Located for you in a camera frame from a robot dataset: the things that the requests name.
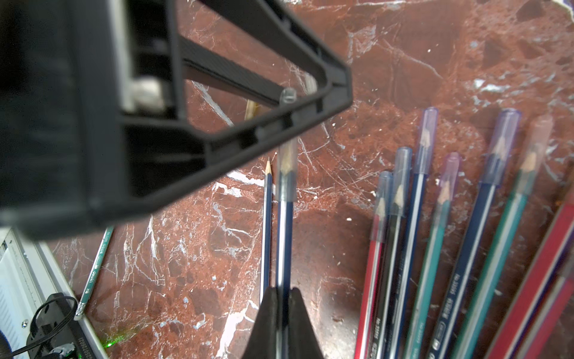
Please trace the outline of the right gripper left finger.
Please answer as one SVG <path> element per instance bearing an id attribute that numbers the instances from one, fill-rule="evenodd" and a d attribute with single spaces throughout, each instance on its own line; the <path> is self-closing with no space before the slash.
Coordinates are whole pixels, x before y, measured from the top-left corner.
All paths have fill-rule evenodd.
<path id="1" fill-rule="evenodd" d="M 243 359 L 274 359 L 276 357 L 279 309 L 277 289 L 268 287 L 251 330 Z"/>

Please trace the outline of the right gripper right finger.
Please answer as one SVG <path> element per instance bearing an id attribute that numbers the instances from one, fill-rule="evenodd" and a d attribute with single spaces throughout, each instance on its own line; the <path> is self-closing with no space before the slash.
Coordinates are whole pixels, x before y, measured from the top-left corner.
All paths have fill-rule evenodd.
<path id="1" fill-rule="evenodd" d="M 299 288 L 293 288 L 288 298 L 288 339 L 289 358 L 323 359 L 309 314 Z"/>

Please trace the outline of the dark blue pencil thin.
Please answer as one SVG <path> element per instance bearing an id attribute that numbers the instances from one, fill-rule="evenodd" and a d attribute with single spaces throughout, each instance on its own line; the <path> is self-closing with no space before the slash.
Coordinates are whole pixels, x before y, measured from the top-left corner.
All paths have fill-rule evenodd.
<path id="1" fill-rule="evenodd" d="M 262 217 L 262 256 L 260 266 L 259 303 L 262 303 L 265 291 L 270 284 L 271 266 L 271 220 L 272 220 L 272 187 L 273 177 L 271 161 L 268 160 L 265 168 L 264 202 Z"/>

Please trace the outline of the clear pencil cap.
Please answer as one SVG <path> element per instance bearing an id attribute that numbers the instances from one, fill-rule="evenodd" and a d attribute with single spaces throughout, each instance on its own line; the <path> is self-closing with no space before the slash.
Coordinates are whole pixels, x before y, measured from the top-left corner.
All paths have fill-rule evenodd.
<path id="1" fill-rule="evenodd" d="M 279 201 L 295 202 L 297 186 L 297 139 L 282 144 L 278 151 L 279 180 L 277 195 Z"/>

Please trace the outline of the finger of the left gripper black frame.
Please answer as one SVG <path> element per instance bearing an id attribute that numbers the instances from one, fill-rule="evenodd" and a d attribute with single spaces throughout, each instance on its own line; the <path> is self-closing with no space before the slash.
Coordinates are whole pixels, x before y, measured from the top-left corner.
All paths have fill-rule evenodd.
<path id="1" fill-rule="evenodd" d="M 282 87 L 178 32 L 172 1 L 1 3 L 1 225 L 90 233 L 178 201 L 353 102 L 351 68 L 281 1 L 206 6 L 312 75 Z"/>

